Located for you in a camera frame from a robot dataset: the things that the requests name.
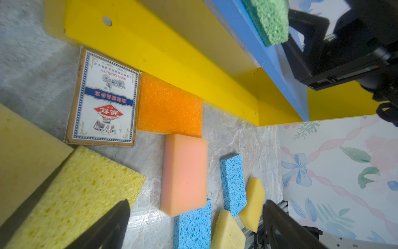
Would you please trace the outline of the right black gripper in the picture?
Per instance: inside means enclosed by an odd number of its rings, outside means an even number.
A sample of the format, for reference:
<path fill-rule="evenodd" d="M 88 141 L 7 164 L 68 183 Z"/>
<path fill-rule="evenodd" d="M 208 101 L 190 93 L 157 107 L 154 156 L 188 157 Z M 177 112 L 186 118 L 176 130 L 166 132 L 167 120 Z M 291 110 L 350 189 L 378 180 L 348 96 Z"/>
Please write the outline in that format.
<path fill-rule="evenodd" d="M 320 91 L 358 81 L 379 103 L 377 115 L 398 123 L 398 3 L 349 1 L 328 40 L 329 20 L 289 9 L 289 27 L 304 36 L 301 49 L 292 35 L 282 43 L 296 80 Z"/>

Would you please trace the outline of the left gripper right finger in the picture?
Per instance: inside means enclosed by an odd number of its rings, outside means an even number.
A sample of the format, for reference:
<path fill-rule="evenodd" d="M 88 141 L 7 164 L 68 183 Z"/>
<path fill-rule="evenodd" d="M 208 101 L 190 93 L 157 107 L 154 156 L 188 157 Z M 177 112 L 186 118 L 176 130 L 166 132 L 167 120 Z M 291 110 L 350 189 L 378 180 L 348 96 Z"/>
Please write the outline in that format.
<path fill-rule="evenodd" d="M 301 226 L 271 200 L 263 206 L 262 238 L 271 249 L 325 249 L 319 241 L 323 234 L 315 227 Z"/>

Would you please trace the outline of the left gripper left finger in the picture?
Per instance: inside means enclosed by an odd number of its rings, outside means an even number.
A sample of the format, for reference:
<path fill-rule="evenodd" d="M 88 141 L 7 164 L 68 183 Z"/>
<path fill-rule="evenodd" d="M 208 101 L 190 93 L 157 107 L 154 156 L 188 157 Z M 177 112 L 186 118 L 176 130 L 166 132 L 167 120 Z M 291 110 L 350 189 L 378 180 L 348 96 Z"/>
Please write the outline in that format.
<path fill-rule="evenodd" d="M 130 218 L 128 200 L 118 202 L 74 240 L 68 249 L 120 249 Z"/>

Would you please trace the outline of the deep yellow sponge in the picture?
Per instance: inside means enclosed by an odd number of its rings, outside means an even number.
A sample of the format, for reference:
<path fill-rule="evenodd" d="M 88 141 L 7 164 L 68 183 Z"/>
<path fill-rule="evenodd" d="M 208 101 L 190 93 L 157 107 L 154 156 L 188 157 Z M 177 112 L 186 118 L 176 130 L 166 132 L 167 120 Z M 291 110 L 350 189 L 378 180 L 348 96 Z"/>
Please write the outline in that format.
<path fill-rule="evenodd" d="M 238 214 L 246 229 L 258 231 L 265 196 L 265 189 L 260 179 L 250 177 L 246 186 L 247 204 Z"/>

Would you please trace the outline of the green sponge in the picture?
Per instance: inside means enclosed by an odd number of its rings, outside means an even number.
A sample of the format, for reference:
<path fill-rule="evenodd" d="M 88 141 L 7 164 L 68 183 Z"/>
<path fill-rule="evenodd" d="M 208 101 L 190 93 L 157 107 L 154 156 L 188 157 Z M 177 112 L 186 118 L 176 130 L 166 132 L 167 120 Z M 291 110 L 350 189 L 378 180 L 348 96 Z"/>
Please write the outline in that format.
<path fill-rule="evenodd" d="M 270 47 L 288 41 L 288 1 L 242 0 L 242 2 L 265 46 Z"/>

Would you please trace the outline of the tan yellow sponge front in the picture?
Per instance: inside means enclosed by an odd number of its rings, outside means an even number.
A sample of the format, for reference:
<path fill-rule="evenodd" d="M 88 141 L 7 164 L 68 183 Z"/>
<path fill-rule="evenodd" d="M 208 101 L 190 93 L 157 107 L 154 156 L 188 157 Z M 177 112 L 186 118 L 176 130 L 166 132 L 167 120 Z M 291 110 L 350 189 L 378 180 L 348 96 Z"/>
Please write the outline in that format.
<path fill-rule="evenodd" d="M 246 237 L 239 228 L 232 214 L 227 210 L 221 210 L 213 237 L 211 249 L 244 249 Z"/>

